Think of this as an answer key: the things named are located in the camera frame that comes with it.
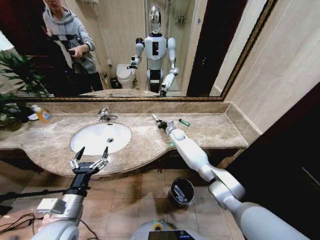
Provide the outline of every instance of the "soap bottle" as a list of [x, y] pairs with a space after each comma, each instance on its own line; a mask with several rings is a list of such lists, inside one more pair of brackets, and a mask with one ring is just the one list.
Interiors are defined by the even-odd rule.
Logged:
[[52, 119], [52, 114], [47, 110], [42, 109], [38, 105], [32, 105], [32, 109], [35, 111], [36, 115], [40, 119], [41, 122], [47, 123]]

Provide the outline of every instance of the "bathroom counter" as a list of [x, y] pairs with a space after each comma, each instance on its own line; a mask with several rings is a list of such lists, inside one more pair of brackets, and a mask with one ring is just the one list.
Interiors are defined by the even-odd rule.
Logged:
[[141, 90], [141, 89], [107, 89], [100, 91], [93, 91], [82, 94], [82, 96], [94, 96], [94, 97], [153, 97], [159, 96], [158, 93]]
[[[96, 177], [119, 176], [157, 160], [174, 150], [169, 137], [158, 129], [149, 113], [117, 114], [117, 120], [105, 123], [123, 124], [131, 130], [131, 140], [120, 151], [109, 154], [109, 164]], [[224, 113], [164, 113], [165, 121], [174, 119], [177, 128], [203, 149], [245, 149], [248, 144]], [[191, 123], [190, 127], [178, 122]], [[75, 156], [70, 148], [73, 135], [80, 129], [98, 123], [95, 114], [55, 114], [49, 123], [29, 121], [19, 130], [0, 132], [1, 149], [22, 149], [41, 168], [61, 176], [74, 176], [69, 159]], [[84, 155], [82, 162], [95, 162], [99, 156]]]

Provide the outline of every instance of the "chrome faucet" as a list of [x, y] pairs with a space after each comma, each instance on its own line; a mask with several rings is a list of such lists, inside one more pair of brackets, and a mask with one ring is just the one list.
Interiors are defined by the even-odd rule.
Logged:
[[116, 120], [116, 119], [118, 119], [118, 116], [112, 115], [107, 108], [102, 108], [98, 112], [97, 116], [100, 117], [99, 122], [104, 122], [105, 120]]

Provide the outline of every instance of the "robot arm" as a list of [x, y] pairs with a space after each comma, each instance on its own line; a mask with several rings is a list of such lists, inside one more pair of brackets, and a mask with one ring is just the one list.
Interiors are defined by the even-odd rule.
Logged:
[[37, 207], [38, 212], [45, 213], [43, 226], [32, 240], [77, 240], [77, 228], [83, 213], [83, 202], [89, 189], [92, 175], [98, 173], [108, 163], [108, 147], [96, 162], [78, 162], [84, 153], [83, 147], [70, 160], [75, 177], [71, 186], [63, 193], [62, 199], [44, 198]]
[[142, 61], [142, 52], [144, 51], [145, 48], [145, 42], [142, 38], [137, 38], [135, 40], [135, 52], [136, 55], [131, 57], [131, 63], [130, 65], [127, 67], [127, 69], [137, 69], [138, 65], [141, 63]]
[[160, 96], [165, 96], [167, 94], [175, 80], [175, 77], [179, 74], [179, 68], [176, 67], [176, 40], [173, 37], [169, 38], [167, 48], [171, 69], [161, 84]]
[[206, 153], [184, 131], [176, 129], [173, 121], [165, 122], [154, 117], [158, 127], [165, 130], [186, 164], [204, 180], [215, 180], [208, 187], [209, 193], [222, 208], [232, 213], [246, 239], [309, 239], [266, 208], [252, 202], [240, 202], [245, 189], [229, 172], [212, 166]]

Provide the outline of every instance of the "mirror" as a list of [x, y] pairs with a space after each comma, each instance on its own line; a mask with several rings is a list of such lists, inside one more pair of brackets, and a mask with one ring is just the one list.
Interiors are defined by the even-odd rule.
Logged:
[[0, 93], [220, 100], [268, 2], [3, 0]]

